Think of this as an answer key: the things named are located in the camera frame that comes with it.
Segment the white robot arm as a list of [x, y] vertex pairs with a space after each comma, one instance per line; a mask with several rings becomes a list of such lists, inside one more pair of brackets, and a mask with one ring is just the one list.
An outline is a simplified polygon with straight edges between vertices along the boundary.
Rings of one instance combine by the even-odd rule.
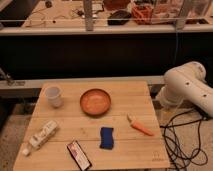
[[197, 61], [169, 69], [164, 74], [164, 86], [156, 99], [166, 109], [189, 100], [213, 117], [213, 88], [206, 84], [205, 77], [206, 69]]

